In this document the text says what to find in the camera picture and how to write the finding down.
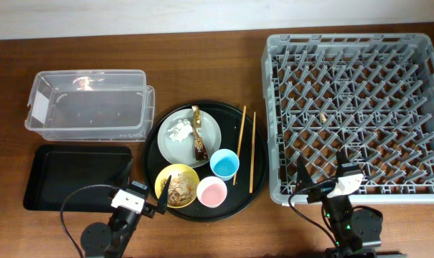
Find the wooden chopstick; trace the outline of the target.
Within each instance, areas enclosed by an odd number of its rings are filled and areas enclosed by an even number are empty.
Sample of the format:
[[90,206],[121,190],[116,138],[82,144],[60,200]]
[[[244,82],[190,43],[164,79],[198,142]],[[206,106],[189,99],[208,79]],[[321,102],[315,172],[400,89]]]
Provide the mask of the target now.
[[249,193],[253,193],[254,184],[254,168],[255,168],[255,140],[256,140],[256,112],[253,113],[253,128],[252,128],[252,139],[251,139],[251,154],[250,154],[250,187]]
[[[240,123],[240,133],[239,133],[239,138],[238,138],[238,143],[237,143],[237,152],[236,152],[236,154],[237,154],[237,160],[238,161],[240,159],[240,151],[241,151],[241,145],[242,145],[242,138],[243,138],[243,132],[244,132],[244,127],[245,127],[246,110],[247,110],[247,107],[246,107],[246,105],[244,105],[243,110],[242,110],[242,118],[241,118],[241,123]],[[236,181],[237,181],[237,171],[236,171],[236,174],[233,177],[233,182],[232,182],[233,186],[235,186]]]

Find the food scraps pile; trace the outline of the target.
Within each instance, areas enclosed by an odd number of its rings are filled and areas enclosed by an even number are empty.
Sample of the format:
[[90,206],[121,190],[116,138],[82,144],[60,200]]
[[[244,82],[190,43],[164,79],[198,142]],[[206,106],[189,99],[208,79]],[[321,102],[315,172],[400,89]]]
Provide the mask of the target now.
[[196,198],[196,183],[186,173],[171,175],[169,189],[167,191],[167,204],[169,207],[186,206]]

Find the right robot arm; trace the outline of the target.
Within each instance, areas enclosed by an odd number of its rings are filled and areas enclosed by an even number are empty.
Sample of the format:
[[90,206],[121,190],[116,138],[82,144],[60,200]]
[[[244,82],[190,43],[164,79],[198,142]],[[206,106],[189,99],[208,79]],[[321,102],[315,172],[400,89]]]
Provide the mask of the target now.
[[333,243],[325,251],[326,257],[376,257],[375,249],[381,245],[383,215],[368,206],[353,206],[349,196],[360,187],[364,173],[343,152],[336,152],[337,169],[334,176],[320,183],[311,179],[303,156],[297,159],[296,190],[288,198],[293,206],[293,197],[307,195],[308,204],[321,203],[321,218],[325,225],[297,214],[326,233]]

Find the yellow bowl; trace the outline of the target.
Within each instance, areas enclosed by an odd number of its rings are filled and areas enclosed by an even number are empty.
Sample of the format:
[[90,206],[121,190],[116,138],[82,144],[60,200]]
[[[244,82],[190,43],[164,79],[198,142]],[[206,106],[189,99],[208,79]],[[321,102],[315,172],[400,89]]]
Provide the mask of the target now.
[[[187,165],[173,164],[173,165],[167,166],[156,177],[156,181],[154,184],[154,190],[155,190],[155,194],[156,194],[157,198],[161,195],[161,191],[163,190],[163,187],[164,187],[164,184],[166,183],[167,178],[169,176],[171,176],[172,174],[175,174],[175,173],[186,173],[186,174],[190,175],[194,179],[197,186],[200,182],[199,177],[197,175],[197,172],[193,168],[191,168]],[[172,206],[169,208],[180,209],[180,208],[184,208],[184,207],[185,206],[179,206],[179,207],[173,207]]]

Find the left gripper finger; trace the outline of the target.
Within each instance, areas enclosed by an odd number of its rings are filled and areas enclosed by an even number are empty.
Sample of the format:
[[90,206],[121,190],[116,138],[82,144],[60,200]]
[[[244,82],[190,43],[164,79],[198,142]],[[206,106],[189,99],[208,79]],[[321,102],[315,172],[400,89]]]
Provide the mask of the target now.
[[161,195],[158,197],[156,205],[156,213],[165,214],[168,206],[168,191],[171,182],[171,176],[169,176],[164,184]]
[[132,163],[133,160],[131,159],[129,162],[127,162],[126,165],[121,166],[119,172],[116,172],[113,176],[110,177],[110,182],[114,186],[123,188],[128,185]]

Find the grey ceramic plate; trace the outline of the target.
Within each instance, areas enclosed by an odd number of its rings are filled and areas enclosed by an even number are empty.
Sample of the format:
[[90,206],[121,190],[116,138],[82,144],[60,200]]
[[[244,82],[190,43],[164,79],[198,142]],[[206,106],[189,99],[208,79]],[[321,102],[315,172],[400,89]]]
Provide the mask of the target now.
[[[202,119],[202,131],[199,135],[202,137],[203,145],[209,157],[220,149],[222,136],[217,121],[209,113],[200,110]],[[191,168],[203,166],[208,160],[198,161],[195,158],[194,135],[188,134],[182,141],[176,139],[178,133],[176,128],[178,124],[189,121],[190,127],[193,122],[193,110],[191,108],[179,110],[169,115],[160,125],[157,143],[162,156],[171,164],[180,163],[188,165]]]

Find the white tissue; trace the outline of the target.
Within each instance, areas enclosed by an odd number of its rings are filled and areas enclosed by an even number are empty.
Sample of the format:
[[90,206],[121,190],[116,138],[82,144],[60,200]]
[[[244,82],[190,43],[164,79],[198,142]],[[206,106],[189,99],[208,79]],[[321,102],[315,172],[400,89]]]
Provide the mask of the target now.
[[172,128],[167,130],[167,132],[172,141],[181,143],[193,132],[193,127],[189,120],[182,119],[178,120]]

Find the pink plastic cup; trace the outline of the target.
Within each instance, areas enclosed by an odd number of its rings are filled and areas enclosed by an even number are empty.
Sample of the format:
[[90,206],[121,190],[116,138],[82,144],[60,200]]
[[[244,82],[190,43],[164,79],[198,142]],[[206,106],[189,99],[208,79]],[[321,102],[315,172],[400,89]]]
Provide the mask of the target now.
[[215,176],[203,178],[197,187],[197,198],[201,204],[208,208],[216,208],[227,197],[225,182]]

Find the brown snack wrapper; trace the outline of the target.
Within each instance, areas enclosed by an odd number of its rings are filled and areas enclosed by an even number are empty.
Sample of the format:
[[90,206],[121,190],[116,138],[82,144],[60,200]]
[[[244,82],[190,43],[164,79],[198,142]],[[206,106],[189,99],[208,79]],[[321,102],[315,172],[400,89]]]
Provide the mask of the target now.
[[194,136],[194,155],[197,161],[208,161],[209,156],[204,146],[201,131],[202,131],[202,118],[200,109],[197,105],[192,106],[193,111],[193,136]]

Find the blue plastic cup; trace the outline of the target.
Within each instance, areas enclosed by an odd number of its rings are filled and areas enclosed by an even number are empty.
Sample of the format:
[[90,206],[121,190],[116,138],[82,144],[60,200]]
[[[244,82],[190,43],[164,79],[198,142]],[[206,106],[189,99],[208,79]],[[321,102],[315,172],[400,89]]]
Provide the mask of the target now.
[[216,177],[229,181],[237,173],[240,161],[237,154],[229,149],[219,149],[210,158],[210,168]]

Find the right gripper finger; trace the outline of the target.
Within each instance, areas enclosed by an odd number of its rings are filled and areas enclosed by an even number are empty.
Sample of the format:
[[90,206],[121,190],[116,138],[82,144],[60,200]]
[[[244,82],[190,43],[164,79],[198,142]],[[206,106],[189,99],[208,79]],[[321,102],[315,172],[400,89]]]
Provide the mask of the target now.
[[346,168],[353,166],[353,163],[346,157],[343,150],[339,150],[336,152],[336,160],[338,163],[338,167]]
[[297,177],[296,177],[296,194],[309,195],[311,189],[314,187],[309,173],[306,169],[303,159],[297,160]]

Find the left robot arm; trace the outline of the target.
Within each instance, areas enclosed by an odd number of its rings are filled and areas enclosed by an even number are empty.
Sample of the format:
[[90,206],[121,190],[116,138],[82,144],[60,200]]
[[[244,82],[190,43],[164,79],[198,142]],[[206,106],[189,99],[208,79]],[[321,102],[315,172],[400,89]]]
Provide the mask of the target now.
[[85,257],[122,257],[142,216],[150,219],[167,210],[167,190],[164,189],[156,205],[147,202],[148,188],[133,181],[126,188],[106,186],[113,197],[115,209],[107,224],[93,223],[80,237]]

